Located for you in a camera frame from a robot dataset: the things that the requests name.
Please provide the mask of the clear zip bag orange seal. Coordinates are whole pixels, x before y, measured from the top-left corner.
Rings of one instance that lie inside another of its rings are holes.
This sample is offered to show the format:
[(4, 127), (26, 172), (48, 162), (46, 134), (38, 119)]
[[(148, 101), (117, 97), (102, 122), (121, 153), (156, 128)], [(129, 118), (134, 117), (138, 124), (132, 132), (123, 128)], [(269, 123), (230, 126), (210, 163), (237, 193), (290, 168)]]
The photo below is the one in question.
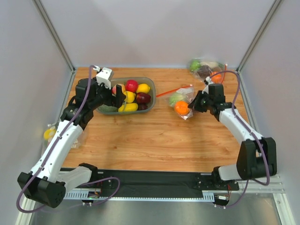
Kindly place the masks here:
[(184, 120), (193, 116), (188, 105), (194, 97), (194, 86), (192, 84), (183, 85), (156, 95), (156, 98), (163, 99), (174, 112)]

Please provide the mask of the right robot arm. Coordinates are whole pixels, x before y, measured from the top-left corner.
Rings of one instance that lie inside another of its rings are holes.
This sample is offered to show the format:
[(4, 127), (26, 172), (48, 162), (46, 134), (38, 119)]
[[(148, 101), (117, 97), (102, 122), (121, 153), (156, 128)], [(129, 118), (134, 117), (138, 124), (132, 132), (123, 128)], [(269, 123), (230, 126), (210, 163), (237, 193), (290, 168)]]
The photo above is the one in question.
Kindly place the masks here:
[(217, 167), (217, 174), (223, 181), (253, 180), (267, 186), (271, 176), (277, 173), (276, 142), (255, 131), (243, 118), (232, 102), (226, 102), (222, 84), (212, 83), (198, 91), (188, 106), (200, 113), (210, 112), (222, 123), (240, 144), (235, 164)]

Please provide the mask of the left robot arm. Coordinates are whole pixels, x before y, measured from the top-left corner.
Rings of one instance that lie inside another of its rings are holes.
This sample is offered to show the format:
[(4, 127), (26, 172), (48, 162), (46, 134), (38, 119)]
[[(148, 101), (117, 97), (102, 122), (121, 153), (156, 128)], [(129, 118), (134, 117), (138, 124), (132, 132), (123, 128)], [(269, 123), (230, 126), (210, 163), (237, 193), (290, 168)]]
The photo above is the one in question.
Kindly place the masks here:
[(22, 172), (18, 176), (17, 182), (22, 189), (19, 195), (56, 208), (72, 189), (99, 183), (97, 167), (87, 163), (81, 163), (63, 175), (59, 173), (72, 145), (93, 118), (94, 110), (104, 103), (115, 102), (110, 80), (81, 79), (44, 154), (29, 173)]

